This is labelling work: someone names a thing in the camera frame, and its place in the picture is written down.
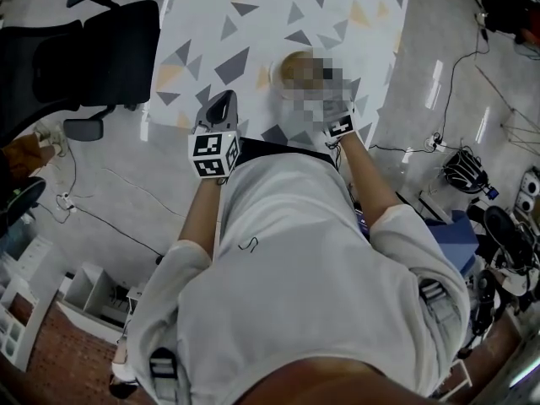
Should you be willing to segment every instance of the white shirt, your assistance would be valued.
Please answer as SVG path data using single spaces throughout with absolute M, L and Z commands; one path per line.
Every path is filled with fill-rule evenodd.
M 370 245 L 341 176 L 302 154 L 243 164 L 224 200 L 214 263 L 177 242 L 133 315 L 129 363 L 154 399 L 148 361 L 161 345 L 177 354 L 182 404 L 233 404 L 316 356 L 357 359 L 425 396 L 442 382 L 465 337 L 467 289 L 412 208 L 389 208 Z M 428 279 L 439 285 L 426 305 Z

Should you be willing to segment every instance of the blue object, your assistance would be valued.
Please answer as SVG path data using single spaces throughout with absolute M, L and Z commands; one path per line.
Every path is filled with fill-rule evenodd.
M 445 257 L 464 275 L 474 264 L 478 239 L 465 212 L 453 210 L 452 220 L 452 224 L 436 223 L 432 220 L 426 221 L 426 224 Z

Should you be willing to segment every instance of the speaker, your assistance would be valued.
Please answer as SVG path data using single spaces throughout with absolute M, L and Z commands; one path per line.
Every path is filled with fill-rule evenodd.
M 528 196 L 535 197 L 540 193 L 540 181 L 533 172 L 526 172 L 521 179 L 521 190 Z
M 516 207 L 524 213 L 530 213 L 534 208 L 534 198 L 527 195 L 524 191 L 517 194 Z

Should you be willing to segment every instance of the brown floor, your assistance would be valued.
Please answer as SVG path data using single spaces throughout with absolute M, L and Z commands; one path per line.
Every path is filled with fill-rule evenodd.
M 17 296 L 10 310 L 23 321 L 30 304 Z M 24 405 L 118 404 L 108 390 L 115 347 L 76 327 L 53 303 L 35 341 L 26 373 L 0 354 L 0 381 Z M 123 403 L 154 403 L 139 389 Z
M 450 398 L 456 405 L 469 404 L 495 377 L 497 372 L 514 353 L 521 342 L 521 337 L 512 320 L 506 314 L 494 325 L 483 343 L 476 347 L 465 360 L 465 366 L 471 377 L 472 387 L 462 388 Z M 448 391 L 462 380 L 461 374 L 452 374 L 441 387 Z

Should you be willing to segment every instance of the black waistband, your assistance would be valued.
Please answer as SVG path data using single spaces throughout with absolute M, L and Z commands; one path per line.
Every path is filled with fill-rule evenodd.
M 311 156 L 312 158 L 324 160 L 331 166 L 335 166 L 329 154 L 312 152 L 311 150 L 290 147 L 288 145 L 267 143 L 266 141 L 250 138 L 240 138 L 240 156 L 236 160 L 236 166 L 242 165 L 249 160 L 260 158 L 262 156 L 284 153 L 305 154 L 307 156 Z

